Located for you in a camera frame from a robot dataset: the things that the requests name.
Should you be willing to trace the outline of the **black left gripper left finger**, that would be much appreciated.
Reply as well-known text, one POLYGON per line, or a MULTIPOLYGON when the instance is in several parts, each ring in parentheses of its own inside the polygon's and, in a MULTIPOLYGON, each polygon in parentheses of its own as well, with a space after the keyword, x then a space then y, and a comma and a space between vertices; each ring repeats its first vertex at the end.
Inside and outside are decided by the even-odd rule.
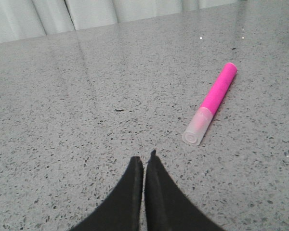
POLYGON ((75 231, 138 231, 143 190, 143 164, 133 156, 115 188, 75 231))

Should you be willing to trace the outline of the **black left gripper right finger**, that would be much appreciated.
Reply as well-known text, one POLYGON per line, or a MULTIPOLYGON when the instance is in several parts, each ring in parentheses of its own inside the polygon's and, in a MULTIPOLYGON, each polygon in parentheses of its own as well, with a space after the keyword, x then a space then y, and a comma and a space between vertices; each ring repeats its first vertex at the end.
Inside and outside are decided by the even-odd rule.
POLYGON ((156 150, 145 176, 145 213, 149 231, 221 231, 207 218, 172 180, 156 150))

